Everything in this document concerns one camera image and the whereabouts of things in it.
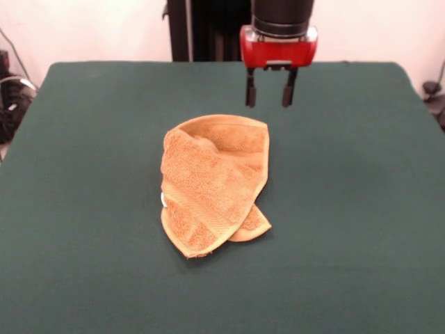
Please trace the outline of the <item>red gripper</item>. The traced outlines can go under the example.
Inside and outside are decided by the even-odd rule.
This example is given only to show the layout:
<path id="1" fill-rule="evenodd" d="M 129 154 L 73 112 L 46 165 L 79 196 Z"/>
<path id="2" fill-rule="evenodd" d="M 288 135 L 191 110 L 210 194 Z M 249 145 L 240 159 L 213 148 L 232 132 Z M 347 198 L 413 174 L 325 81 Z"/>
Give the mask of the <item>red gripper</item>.
<path id="1" fill-rule="evenodd" d="M 268 37 L 257 33 L 251 25 L 242 26 L 241 59 L 247 68 L 245 105 L 255 107 L 256 104 L 255 68 L 289 67 L 291 69 L 283 90 L 282 106 L 291 106 L 298 76 L 297 67 L 307 67 L 312 64 L 317 44 L 318 31 L 314 26 L 309 27 L 302 36 L 292 39 Z"/>

